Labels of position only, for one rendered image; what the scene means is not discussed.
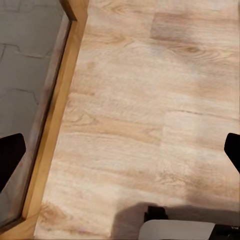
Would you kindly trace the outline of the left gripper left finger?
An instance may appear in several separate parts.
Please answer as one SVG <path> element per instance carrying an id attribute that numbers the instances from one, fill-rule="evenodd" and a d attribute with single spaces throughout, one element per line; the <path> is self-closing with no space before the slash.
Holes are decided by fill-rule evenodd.
<path id="1" fill-rule="evenodd" d="M 0 193 L 26 152 L 21 133 L 0 138 Z"/>

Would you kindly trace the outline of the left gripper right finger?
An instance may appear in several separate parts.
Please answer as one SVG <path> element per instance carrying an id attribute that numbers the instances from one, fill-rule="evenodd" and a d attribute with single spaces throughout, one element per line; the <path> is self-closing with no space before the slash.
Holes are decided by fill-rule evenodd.
<path id="1" fill-rule="evenodd" d="M 240 173 L 240 135 L 229 133 L 227 135 L 224 151 Z"/>

